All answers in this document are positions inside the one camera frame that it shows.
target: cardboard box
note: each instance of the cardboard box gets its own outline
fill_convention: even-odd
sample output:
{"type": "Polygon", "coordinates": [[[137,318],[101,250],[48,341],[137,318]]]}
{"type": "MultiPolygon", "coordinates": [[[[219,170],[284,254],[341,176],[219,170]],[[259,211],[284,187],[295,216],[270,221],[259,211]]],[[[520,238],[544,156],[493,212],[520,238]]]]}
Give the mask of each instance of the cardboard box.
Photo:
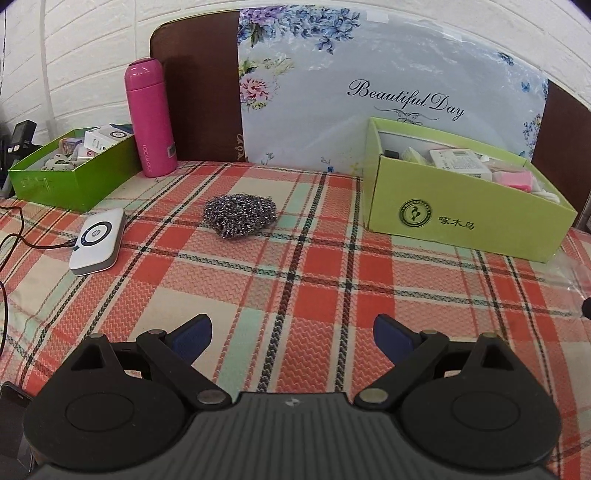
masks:
{"type": "Polygon", "coordinates": [[[45,145],[8,173],[17,197],[63,209],[88,212],[123,182],[141,171],[135,138],[126,138],[72,171],[27,170],[55,151],[61,138],[84,137],[88,130],[72,130],[45,145]]]}
{"type": "Polygon", "coordinates": [[[526,159],[427,127],[369,120],[363,165],[363,222],[374,232],[547,262],[577,212],[526,159]],[[496,183],[396,160],[384,150],[469,148],[531,171],[560,204],[496,183]]]}

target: tablecloth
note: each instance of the tablecloth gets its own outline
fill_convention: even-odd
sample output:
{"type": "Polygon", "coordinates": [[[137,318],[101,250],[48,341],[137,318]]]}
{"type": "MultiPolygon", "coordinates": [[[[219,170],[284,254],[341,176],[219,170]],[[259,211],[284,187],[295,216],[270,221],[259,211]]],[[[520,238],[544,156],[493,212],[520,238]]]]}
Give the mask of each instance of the tablecloth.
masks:
{"type": "MultiPolygon", "coordinates": [[[[39,244],[75,237],[86,217],[17,205],[26,238],[39,244]]],[[[591,478],[591,327],[572,316],[542,265],[366,231],[361,179],[340,174],[188,162],[161,179],[133,177],[95,211],[113,207],[124,207],[129,222],[118,261],[104,272],[75,277],[68,249],[19,244],[1,275],[9,327],[0,380],[35,394],[88,333],[135,339],[203,312],[213,340],[194,366],[234,397],[352,397],[392,366],[372,340],[373,319],[388,313],[452,339],[498,332],[560,409],[551,468],[563,479],[591,478]],[[277,223],[221,239],[202,225],[202,208],[227,193],[271,196],[277,223]]],[[[2,236],[19,224],[4,213],[2,236]]],[[[590,236],[571,231],[563,249],[591,268],[590,236]]]]}

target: pink thermos bottle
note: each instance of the pink thermos bottle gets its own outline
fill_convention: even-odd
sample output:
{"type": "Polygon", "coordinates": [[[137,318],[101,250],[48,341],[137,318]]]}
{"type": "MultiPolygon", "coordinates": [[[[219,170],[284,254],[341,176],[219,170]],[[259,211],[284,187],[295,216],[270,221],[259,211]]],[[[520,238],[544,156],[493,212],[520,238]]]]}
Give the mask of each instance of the pink thermos bottle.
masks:
{"type": "Polygon", "coordinates": [[[147,177],[161,177],[177,167],[162,64],[136,60],[125,70],[125,90],[139,159],[147,177]]]}

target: metal screw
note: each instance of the metal screw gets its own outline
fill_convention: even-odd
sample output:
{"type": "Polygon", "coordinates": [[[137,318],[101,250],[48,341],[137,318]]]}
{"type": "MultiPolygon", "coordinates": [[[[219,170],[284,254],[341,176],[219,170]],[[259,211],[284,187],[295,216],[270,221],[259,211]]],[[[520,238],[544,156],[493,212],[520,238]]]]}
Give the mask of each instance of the metal screw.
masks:
{"type": "Polygon", "coordinates": [[[203,390],[198,393],[197,400],[204,405],[217,405],[226,400],[226,394],[221,390],[203,390]]]}
{"type": "Polygon", "coordinates": [[[381,388],[366,388],[359,394],[365,403],[384,403],[388,399],[388,392],[381,388]]]}

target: bottle lid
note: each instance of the bottle lid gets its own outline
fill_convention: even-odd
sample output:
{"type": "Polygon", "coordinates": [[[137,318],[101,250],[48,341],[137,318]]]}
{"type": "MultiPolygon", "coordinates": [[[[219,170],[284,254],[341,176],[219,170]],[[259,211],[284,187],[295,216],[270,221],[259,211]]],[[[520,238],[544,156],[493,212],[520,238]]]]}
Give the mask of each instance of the bottle lid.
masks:
{"type": "Polygon", "coordinates": [[[139,59],[125,70],[125,89],[138,90],[164,81],[162,64],[155,58],[139,59]]]}

